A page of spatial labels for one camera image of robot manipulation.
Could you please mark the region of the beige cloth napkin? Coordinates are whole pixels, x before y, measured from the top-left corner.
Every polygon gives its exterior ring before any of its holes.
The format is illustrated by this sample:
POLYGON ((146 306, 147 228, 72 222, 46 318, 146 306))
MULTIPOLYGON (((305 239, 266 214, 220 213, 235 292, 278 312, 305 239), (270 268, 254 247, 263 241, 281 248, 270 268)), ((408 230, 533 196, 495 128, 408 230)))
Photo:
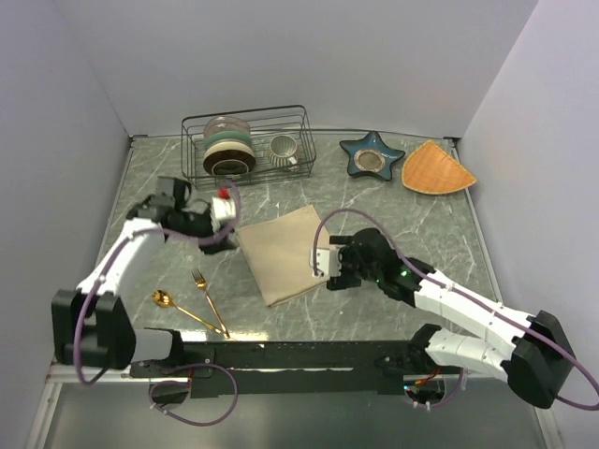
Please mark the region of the beige cloth napkin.
POLYGON ((321 219, 308 205, 238 231, 238 240, 261 296, 272 307, 324 283, 314 276, 310 254, 321 219))

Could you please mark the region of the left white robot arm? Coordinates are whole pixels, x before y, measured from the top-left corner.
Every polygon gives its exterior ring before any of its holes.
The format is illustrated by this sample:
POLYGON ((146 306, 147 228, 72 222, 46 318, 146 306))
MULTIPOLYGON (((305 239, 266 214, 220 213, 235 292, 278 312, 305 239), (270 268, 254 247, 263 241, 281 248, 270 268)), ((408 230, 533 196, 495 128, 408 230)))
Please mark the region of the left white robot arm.
POLYGON ((202 212, 189 210, 192 186, 161 177, 152 194, 126 214, 123 228, 90 275, 73 290, 59 290, 51 302, 55 360, 76 369, 124 369, 141 361, 166 376, 185 365, 179 332, 135 329, 123 303, 150 259, 170 239, 194 242, 205 254, 225 251, 241 217, 241 196, 231 181, 202 212))

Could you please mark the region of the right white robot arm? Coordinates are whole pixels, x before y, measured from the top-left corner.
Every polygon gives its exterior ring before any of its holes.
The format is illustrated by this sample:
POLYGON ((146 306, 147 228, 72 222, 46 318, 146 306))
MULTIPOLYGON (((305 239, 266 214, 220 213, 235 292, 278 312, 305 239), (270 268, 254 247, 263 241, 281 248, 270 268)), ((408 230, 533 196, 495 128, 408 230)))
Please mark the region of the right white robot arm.
POLYGON ((557 317, 510 309, 450 280, 414 258, 400 257, 376 228, 332 236, 328 248, 312 248, 310 267, 329 290, 373 282, 389 298, 433 313, 462 329, 421 327, 409 360, 423 373, 437 366, 488 374, 507 383, 525 402, 548 409, 558 398, 575 356, 557 317))

